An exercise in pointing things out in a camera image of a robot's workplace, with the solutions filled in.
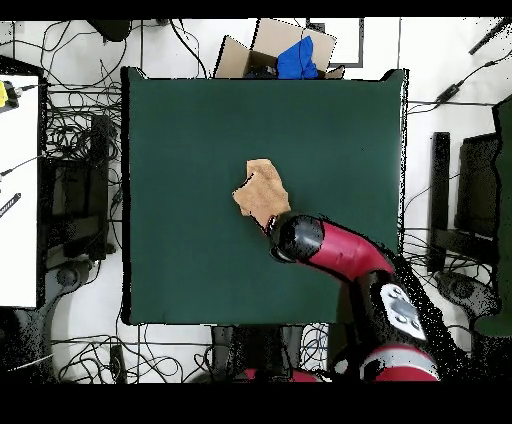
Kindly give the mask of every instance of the blue cloth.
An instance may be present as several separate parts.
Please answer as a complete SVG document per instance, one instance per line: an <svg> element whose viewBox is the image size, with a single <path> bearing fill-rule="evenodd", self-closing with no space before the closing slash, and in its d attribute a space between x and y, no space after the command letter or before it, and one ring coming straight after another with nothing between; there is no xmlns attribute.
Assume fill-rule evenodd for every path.
<svg viewBox="0 0 512 424"><path fill-rule="evenodd" d="M318 71L316 70L316 65L311 61L312 55L313 41L308 35L277 57L278 78L316 78Z"/></svg>

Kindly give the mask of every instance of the white table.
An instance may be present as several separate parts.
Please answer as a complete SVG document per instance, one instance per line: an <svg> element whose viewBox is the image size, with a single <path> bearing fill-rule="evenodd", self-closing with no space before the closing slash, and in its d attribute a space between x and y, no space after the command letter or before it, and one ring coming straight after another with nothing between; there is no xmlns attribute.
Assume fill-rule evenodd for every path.
<svg viewBox="0 0 512 424"><path fill-rule="evenodd" d="M0 75L14 87L37 84L36 76ZM19 98L19 107L0 113L0 172L38 155L37 88ZM37 160L3 177L0 208L16 193L21 199L0 218L0 306L36 307Z"/></svg>

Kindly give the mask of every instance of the tan cloth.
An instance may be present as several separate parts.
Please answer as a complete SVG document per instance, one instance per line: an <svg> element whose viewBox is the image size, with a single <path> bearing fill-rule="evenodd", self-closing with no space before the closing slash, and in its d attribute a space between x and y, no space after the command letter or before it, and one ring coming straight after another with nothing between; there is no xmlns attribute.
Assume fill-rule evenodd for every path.
<svg viewBox="0 0 512 424"><path fill-rule="evenodd" d="M273 215L290 209L281 177L268 159L247 161L247 180L233 192L244 216L253 216L265 228Z"/></svg>

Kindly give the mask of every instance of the green tabletop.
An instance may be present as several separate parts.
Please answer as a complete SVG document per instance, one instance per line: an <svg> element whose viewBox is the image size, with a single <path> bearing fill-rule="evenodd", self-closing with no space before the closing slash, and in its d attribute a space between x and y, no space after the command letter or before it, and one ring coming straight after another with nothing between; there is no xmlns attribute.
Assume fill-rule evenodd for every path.
<svg viewBox="0 0 512 424"><path fill-rule="evenodd" d="M486 336L512 336L512 96L493 107L496 133L501 139L498 173L498 252L496 284L502 309L496 316L482 317L475 329Z"/></svg>
<svg viewBox="0 0 512 424"><path fill-rule="evenodd" d="M126 72L130 322L335 321L339 282L275 262L232 191L247 160L268 158L292 209L396 251L404 71L380 82Z"/></svg>

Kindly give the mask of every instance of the brown cardboard box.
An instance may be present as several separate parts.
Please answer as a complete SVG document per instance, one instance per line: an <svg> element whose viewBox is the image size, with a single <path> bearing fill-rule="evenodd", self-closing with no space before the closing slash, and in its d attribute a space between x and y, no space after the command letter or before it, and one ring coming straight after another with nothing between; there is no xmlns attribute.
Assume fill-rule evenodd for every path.
<svg viewBox="0 0 512 424"><path fill-rule="evenodd" d="M313 41L311 60L316 65L319 78L343 78L343 66L327 72L336 44L336 39L332 35L269 18L258 20L250 49L229 35L224 37L214 78L243 78L251 66L275 67L277 56L308 35Z"/></svg>

